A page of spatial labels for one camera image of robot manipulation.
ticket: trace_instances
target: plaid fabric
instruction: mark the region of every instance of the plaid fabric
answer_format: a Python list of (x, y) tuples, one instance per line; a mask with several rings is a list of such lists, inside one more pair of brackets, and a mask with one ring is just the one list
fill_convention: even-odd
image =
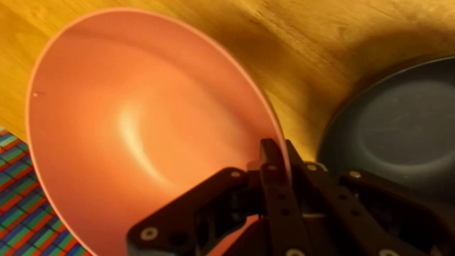
[(0, 254), (88, 256), (45, 199), (26, 143), (0, 128)]

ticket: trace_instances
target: wooden surface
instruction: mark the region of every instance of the wooden surface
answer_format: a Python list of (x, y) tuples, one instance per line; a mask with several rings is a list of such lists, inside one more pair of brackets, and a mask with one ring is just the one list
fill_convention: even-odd
[(218, 41), (305, 157), (368, 81), (455, 52), (453, 0), (0, 0), (0, 125), (26, 140), (26, 82), (45, 42), (73, 18), (119, 5), (183, 20)]

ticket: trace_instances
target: salmon-colored bowl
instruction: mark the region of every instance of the salmon-colored bowl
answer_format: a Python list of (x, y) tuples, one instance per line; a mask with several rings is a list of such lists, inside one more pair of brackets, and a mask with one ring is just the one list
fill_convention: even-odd
[(130, 226), (211, 173), (245, 169), (261, 138), (284, 152), (271, 108), (226, 51), (125, 8), (79, 18), (46, 45), (26, 130), (51, 204), (100, 256), (126, 254)]

